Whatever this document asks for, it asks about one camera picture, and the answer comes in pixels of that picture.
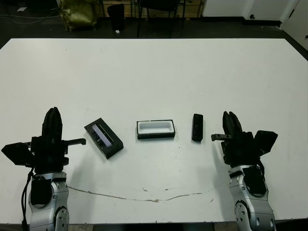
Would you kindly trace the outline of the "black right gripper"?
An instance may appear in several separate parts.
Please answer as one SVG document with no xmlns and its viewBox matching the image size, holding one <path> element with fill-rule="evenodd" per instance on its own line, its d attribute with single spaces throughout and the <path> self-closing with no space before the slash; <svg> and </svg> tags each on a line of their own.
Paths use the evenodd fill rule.
<svg viewBox="0 0 308 231">
<path fill-rule="evenodd" d="M 230 167 L 256 166 L 260 161 L 252 132 L 243 132 L 238 117 L 225 111 L 222 118 L 225 135 L 212 134 L 212 141 L 221 141 L 224 163 Z"/>
</svg>

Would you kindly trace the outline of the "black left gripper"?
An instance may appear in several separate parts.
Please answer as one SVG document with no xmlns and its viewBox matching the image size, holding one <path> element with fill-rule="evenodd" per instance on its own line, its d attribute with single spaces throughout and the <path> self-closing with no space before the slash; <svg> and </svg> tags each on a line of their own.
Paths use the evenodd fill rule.
<svg viewBox="0 0 308 231">
<path fill-rule="evenodd" d="M 44 118 L 42 136 L 33 137 L 31 140 L 30 151 L 34 154 L 35 172 L 61 172 L 69 163 L 68 157 L 65 157 L 68 146 L 86 144 L 85 138 L 62 140 L 62 129 L 58 108 L 51 108 Z"/>
</svg>

